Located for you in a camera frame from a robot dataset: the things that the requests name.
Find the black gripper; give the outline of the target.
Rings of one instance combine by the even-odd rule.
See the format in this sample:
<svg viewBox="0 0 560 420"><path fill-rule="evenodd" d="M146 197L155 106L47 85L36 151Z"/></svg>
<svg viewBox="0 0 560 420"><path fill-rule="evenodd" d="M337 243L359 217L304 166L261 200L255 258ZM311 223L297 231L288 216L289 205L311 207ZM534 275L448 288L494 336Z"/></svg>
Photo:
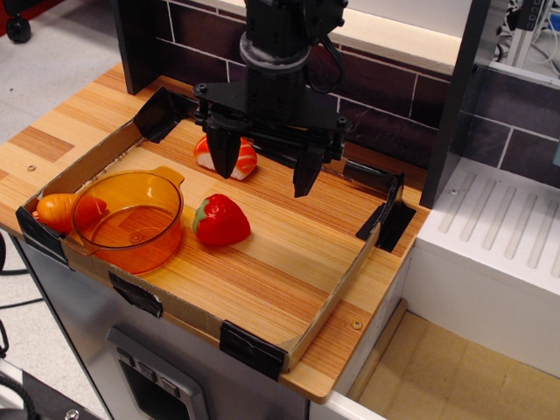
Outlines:
<svg viewBox="0 0 560 420"><path fill-rule="evenodd" d="M292 179L295 198L309 194L324 160L342 157L349 121L314 95L317 87L306 86L310 53L303 44L282 56L278 45L260 47L245 32L240 40L245 79L195 86L197 124L206 133L214 169L224 179L233 173L242 137L299 151Z"/></svg>

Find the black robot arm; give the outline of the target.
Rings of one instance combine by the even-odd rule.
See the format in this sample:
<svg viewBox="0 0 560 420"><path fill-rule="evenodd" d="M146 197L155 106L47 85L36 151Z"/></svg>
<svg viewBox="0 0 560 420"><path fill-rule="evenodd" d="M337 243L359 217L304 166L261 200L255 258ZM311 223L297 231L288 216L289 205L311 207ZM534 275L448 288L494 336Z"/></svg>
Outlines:
<svg viewBox="0 0 560 420"><path fill-rule="evenodd" d="M242 82L200 83L196 123L206 133L214 169L229 178L241 140L285 148L295 156L293 185L307 195L324 164L339 160L350 122L320 99L333 87L312 84L308 61L322 45L344 66L329 34L344 24L345 1L247 1L240 56Z"/></svg>

